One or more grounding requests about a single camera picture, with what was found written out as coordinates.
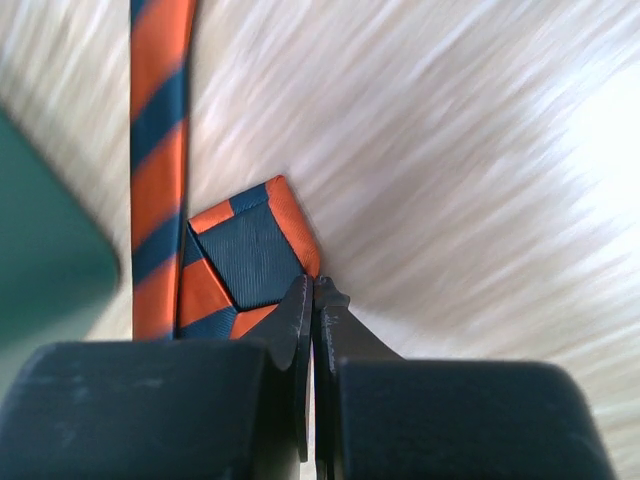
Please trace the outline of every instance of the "green object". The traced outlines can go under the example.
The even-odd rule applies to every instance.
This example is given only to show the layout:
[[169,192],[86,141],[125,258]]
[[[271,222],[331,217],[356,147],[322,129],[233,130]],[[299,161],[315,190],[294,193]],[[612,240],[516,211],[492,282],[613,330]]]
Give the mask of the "green object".
[[109,243],[0,110],[0,398],[35,348],[82,339],[117,281]]

